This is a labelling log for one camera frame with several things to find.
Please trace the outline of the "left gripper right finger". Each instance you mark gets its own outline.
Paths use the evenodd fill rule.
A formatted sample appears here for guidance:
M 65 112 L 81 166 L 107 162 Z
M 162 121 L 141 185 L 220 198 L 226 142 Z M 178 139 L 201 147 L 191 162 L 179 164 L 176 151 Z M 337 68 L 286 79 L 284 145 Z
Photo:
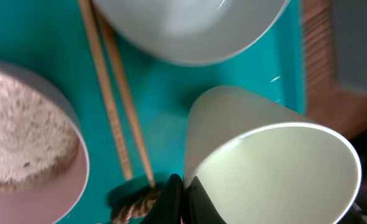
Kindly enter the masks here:
M 182 220 L 185 224 L 226 224 L 198 177 L 183 192 Z

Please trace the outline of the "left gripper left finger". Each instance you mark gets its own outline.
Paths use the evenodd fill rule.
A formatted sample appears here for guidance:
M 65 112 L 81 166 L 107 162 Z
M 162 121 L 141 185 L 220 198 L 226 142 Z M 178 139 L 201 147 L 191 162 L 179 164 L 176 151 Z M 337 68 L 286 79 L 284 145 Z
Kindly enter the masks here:
M 159 198 L 141 224 L 181 224 L 182 179 L 172 174 Z

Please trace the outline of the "brown food scrap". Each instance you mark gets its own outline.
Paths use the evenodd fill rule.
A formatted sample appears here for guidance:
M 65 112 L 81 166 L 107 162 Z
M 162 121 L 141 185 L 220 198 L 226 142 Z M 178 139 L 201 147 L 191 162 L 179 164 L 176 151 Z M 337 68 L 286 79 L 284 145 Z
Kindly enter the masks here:
M 112 212 L 110 223 L 128 224 L 132 219 L 144 218 L 149 214 L 161 190 L 141 189 L 123 200 L 123 205 Z

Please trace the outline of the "white paper cup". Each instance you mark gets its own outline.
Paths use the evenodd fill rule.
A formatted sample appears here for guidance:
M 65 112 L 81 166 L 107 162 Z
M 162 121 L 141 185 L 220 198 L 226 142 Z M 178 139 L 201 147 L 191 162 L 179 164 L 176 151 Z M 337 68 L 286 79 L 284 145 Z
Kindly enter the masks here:
M 201 94 L 188 117 L 183 185 L 212 223 L 337 223 L 361 185 L 338 132 L 238 86 Z

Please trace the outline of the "pink bowl with rice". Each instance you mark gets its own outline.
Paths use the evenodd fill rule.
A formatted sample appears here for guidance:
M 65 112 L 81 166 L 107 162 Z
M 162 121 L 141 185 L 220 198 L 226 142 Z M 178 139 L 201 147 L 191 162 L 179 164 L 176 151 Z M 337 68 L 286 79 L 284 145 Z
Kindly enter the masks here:
M 77 114 L 62 92 L 0 61 L 0 223 L 57 223 L 80 200 L 89 171 Z

